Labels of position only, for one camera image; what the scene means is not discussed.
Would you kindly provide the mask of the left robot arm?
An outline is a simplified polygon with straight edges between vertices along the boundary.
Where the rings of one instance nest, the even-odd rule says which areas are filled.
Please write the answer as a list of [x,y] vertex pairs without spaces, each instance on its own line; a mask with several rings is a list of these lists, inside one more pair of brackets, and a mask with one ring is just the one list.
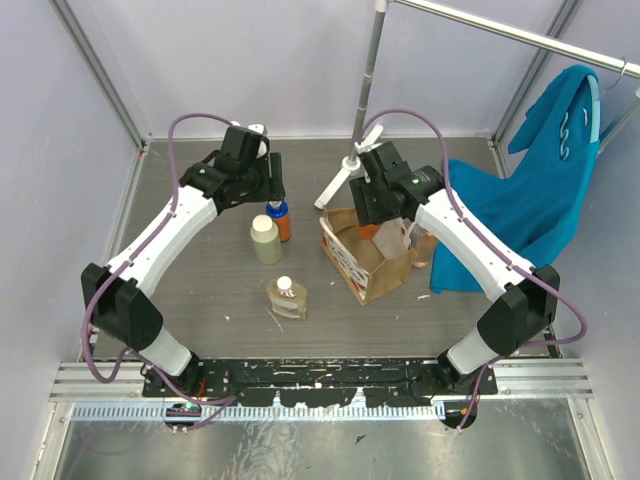
[[143,232],[105,266],[81,274],[85,326],[96,327],[165,373],[178,396],[200,384],[194,353],[173,337],[151,297],[173,261],[222,212],[245,203],[283,199],[282,160],[270,149],[266,128],[230,124],[222,144],[182,175]]

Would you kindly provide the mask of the pink cap peach bottle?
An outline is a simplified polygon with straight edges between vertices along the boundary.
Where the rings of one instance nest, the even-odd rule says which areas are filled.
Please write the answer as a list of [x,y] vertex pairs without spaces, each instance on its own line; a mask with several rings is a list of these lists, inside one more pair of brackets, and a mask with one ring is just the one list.
[[416,268],[424,268],[432,261],[438,240],[429,231],[419,226],[413,229],[411,238],[412,246],[415,250],[413,266]]

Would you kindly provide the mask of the clear yellowish soap bottle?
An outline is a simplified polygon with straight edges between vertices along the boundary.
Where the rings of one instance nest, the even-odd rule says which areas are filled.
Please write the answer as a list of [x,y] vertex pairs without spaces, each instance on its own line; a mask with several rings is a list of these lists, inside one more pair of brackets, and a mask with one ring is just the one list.
[[274,314],[289,319],[307,316],[307,289],[291,277],[283,275],[272,279],[266,288]]

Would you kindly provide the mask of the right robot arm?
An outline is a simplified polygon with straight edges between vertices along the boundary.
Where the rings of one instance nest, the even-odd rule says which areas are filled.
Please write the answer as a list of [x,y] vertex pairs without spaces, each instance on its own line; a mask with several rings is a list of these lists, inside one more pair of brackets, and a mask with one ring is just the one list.
[[442,388],[462,393],[482,365],[511,355],[554,321],[557,300],[541,285],[557,288],[559,275],[517,254],[504,261],[506,246],[446,190],[433,167],[412,170],[390,141],[355,150],[366,172],[349,182],[359,223],[414,222],[454,255],[491,303],[476,326],[437,358]]

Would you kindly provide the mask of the green bottle white cap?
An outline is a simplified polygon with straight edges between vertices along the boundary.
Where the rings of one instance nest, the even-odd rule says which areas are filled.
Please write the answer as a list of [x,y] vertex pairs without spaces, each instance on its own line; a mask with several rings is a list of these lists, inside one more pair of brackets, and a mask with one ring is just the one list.
[[266,214],[260,214],[251,222],[250,236],[258,260],[266,265],[278,263],[282,248],[278,226]]

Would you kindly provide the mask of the orange bottle blue pump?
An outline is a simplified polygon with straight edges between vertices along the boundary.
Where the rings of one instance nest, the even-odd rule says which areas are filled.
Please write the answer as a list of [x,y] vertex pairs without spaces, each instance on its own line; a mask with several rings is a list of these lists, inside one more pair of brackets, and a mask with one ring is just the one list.
[[269,201],[265,207],[266,214],[273,220],[279,230],[279,237],[282,243],[290,240],[291,223],[289,217],[289,207],[285,200]]

